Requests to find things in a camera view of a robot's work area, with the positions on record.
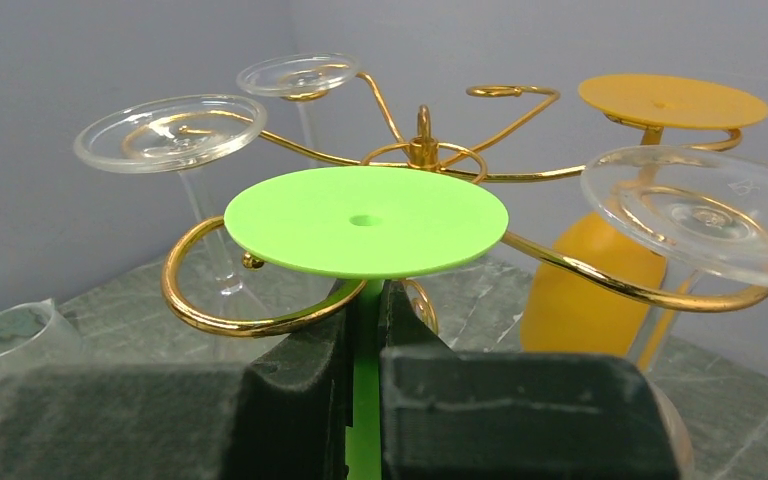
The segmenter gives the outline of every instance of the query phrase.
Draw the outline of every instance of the clear glass cup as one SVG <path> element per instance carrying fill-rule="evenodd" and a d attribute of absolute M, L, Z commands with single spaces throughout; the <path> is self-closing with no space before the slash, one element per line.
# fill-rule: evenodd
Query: clear glass cup
<path fill-rule="evenodd" d="M 44 365 L 79 363 L 85 353 L 81 334 L 51 302 L 0 312 L 0 379 Z"/>

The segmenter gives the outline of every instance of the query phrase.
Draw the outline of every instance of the green circular base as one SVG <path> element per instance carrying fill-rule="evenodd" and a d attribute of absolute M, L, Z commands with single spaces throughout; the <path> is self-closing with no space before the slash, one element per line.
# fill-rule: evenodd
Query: green circular base
<path fill-rule="evenodd" d="M 492 248 L 508 212 L 490 192 L 392 167 L 303 170 L 261 182 L 225 210 L 252 255 L 337 278 L 396 279 L 453 268 Z"/>

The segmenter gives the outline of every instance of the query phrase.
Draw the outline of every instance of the orange circular base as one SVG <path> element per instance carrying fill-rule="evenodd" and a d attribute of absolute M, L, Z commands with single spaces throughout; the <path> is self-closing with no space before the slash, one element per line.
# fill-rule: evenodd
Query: orange circular base
<path fill-rule="evenodd" d="M 763 100 L 742 90 L 691 78 L 617 74 L 585 80 L 578 94 L 590 106 L 653 127 L 727 130 L 768 115 Z"/>

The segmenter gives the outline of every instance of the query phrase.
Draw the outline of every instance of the tabletop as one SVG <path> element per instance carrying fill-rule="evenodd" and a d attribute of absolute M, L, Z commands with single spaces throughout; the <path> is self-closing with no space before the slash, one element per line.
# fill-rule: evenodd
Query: tabletop
<path fill-rule="evenodd" d="M 92 361 L 209 362 L 216 358 L 217 342 L 226 358 L 251 360 L 280 341 L 280 337 L 217 340 L 185 325 L 160 295 L 161 266 L 158 259 L 59 304 L 60 312 L 84 336 Z M 276 313 L 313 303 L 333 282 L 271 265 L 244 275 Z M 206 278 L 210 278 L 207 256 L 195 248 L 184 262 L 180 280 L 185 294 L 197 304 L 208 301 Z M 418 280 L 434 302 L 440 336 L 450 347 L 520 350 L 518 327 L 531 284 L 529 272 L 486 256 Z M 696 456 L 695 479 L 768 479 L 767 377 L 671 338 L 653 378 L 687 424 Z"/>

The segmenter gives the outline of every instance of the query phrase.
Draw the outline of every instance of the gray wall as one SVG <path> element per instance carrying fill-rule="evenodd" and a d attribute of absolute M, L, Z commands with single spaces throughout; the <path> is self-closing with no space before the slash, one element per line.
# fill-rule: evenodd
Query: gray wall
<path fill-rule="evenodd" d="M 441 140 L 471 145 L 537 99 L 475 99 L 464 95 L 465 87 L 559 88 L 564 94 L 559 104 L 486 153 L 495 171 L 578 164 L 639 141 L 636 131 L 608 122 L 578 99 L 579 82 L 592 76 L 626 71 L 690 76 L 745 89 L 768 102 L 768 1 L 293 0 L 291 5 L 300 49 L 360 57 L 406 134 L 414 131 L 416 107 L 427 103 Z M 321 146 L 336 153 L 359 157 L 392 142 L 360 82 L 314 105 L 313 118 Z M 701 138 L 670 132 L 665 141 Z M 768 121 L 747 130 L 736 153 L 768 161 Z M 589 210 L 576 180 L 488 188 L 508 205 L 514 231 L 543 243 Z M 507 248 L 496 253 L 535 266 Z M 726 288 L 714 281 L 706 285 Z M 735 314 L 684 315 L 676 333 L 768 374 L 768 301 Z"/>
<path fill-rule="evenodd" d="M 0 309 L 79 294 L 162 254 L 194 223 L 177 175 L 96 171 L 72 140 L 133 104 L 237 93 L 239 70 L 295 51 L 287 6 L 0 0 Z M 264 103 L 269 128 L 301 137 L 292 105 Z M 256 141 L 206 174 L 224 205 L 305 165 Z"/>

